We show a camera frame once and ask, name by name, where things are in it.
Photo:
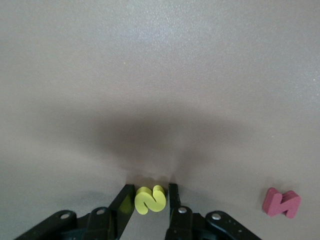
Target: pink foam letter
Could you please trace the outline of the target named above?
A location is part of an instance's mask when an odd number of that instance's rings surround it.
[[[268,189],[266,193],[262,209],[270,217],[282,214],[289,219],[293,219],[298,211],[301,197],[294,191],[288,191],[281,194],[274,187]]]

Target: yellow object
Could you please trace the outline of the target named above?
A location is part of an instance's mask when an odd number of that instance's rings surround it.
[[[139,214],[145,215],[148,209],[153,212],[160,212],[166,206],[165,190],[160,185],[153,187],[153,192],[143,186],[135,193],[134,205]]]

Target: yellow letter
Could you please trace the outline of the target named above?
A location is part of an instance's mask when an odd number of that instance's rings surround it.
[[[160,212],[166,206],[165,190],[160,185],[153,187],[153,192],[143,186],[135,194],[134,205],[138,213],[145,215],[148,208],[153,212]]]

